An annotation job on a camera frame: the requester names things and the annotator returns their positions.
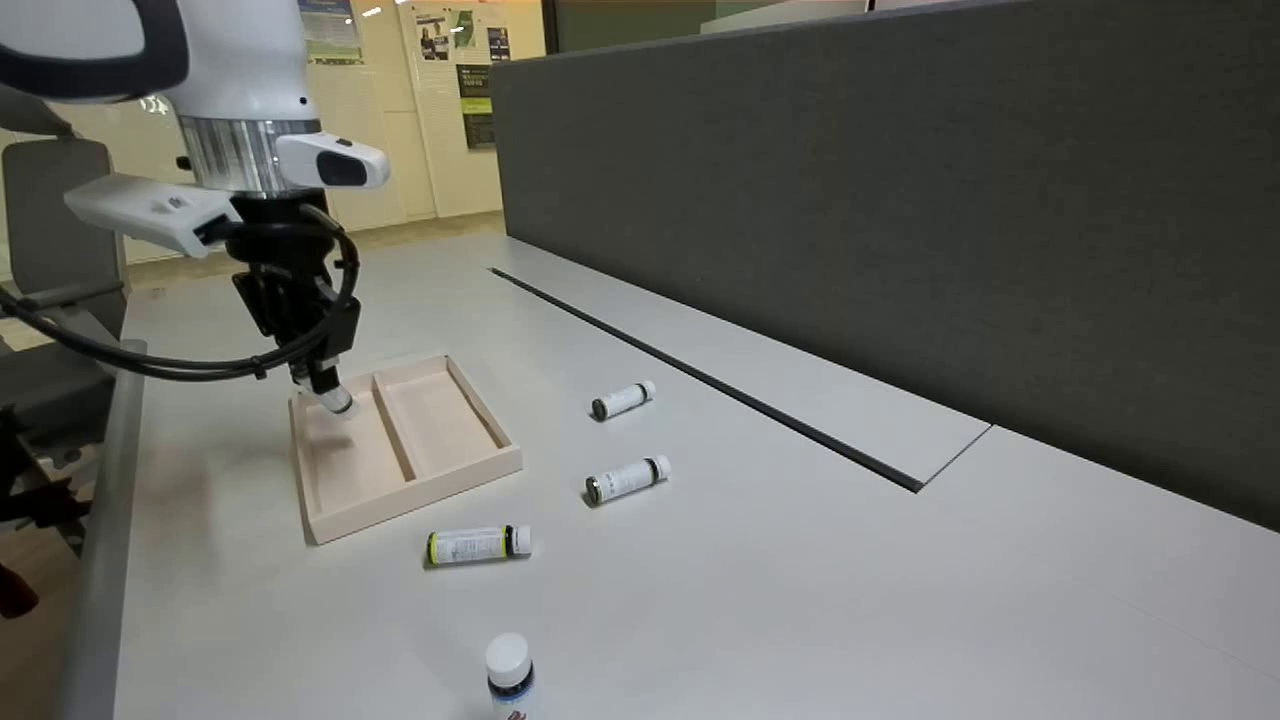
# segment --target white vial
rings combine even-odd
[[[594,420],[599,420],[599,422],[604,422],[604,420],[616,420],[616,416],[647,405],[652,395],[655,395],[655,384],[652,384],[652,379],[639,379],[639,384],[631,384],[631,386],[609,392],[609,395],[594,400]]]
[[[451,526],[451,531],[429,536],[426,567],[525,558],[527,551],[533,551],[527,523]]]
[[[357,395],[347,386],[334,386],[334,392],[321,392],[321,405],[334,412],[334,416],[347,416],[357,409]]]
[[[486,653],[493,720],[545,720],[527,641],[506,630]]]
[[[667,475],[673,475],[673,461],[667,461],[667,456],[647,456],[647,461],[639,461],[639,464],[590,475],[585,500],[590,500],[594,509],[599,509],[599,502],[638,496],[638,491],[643,491],[643,488],[652,488],[652,485],[666,485]]]

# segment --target gray partition wall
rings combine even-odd
[[[514,62],[495,126],[514,234],[1280,526],[1280,2]]]

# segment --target chair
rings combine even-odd
[[[100,331],[122,334],[124,262],[118,232],[80,224],[65,191],[114,170],[114,154],[93,139],[28,139],[6,149],[6,204],[14,278],[34,299],[68,304]],[[0,355],[0,520],[34,517],[59,523],[78,549],[80,510],[65,488],[10,496],[16,475],[38,470],[38,456],[78,456],[109,429],[114,371],[59,345]]]

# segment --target white table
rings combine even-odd
[[[939,475],[912,496],[493,262]],[[389,247],[361,297],[347,371],[457,352],[525,444],[525,470],[308,549],[288,384],[150,384],[118,715],[468,720],[506,628],[533,636],[562,720],[1280,707],[1267,531],[514,239]],[[170,331],[163,315],[210,324]],[[261,346],[226,278],[137,297],[128,331],[158,352]],[[639,377],[660,384],[652,409],[590,420],[598,392]],[[673,456],[667,488],[604,510],[575,500],[590,470],[643,451]],[[537,526],[537,558],[419,573],[429,526],[499,520]]]

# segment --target floor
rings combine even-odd
[[[493,232],[506,232],[499,216],[468,216],[468,219],[357,232],[357,244],[366,251],[379,251],[398,244],[429,244],[429,239],[493,234]],[[227,276],[232,268],[238,268],[232,258],[146,262],[146,268],[128,268],[128,283],[158,288],[158,283],[182,283],[189,276]],[[25,324],[14,324],[14,318],[0,318],[0,340],[10,346],[46,345],[41,331],[28,331]],[[46,720],[52,707],[65,628],[78,602],[78,557],[58,531],[0,523],[0,563],[19,573],[41,594],[38,612],[19,621],[0,621],[0,720]]]

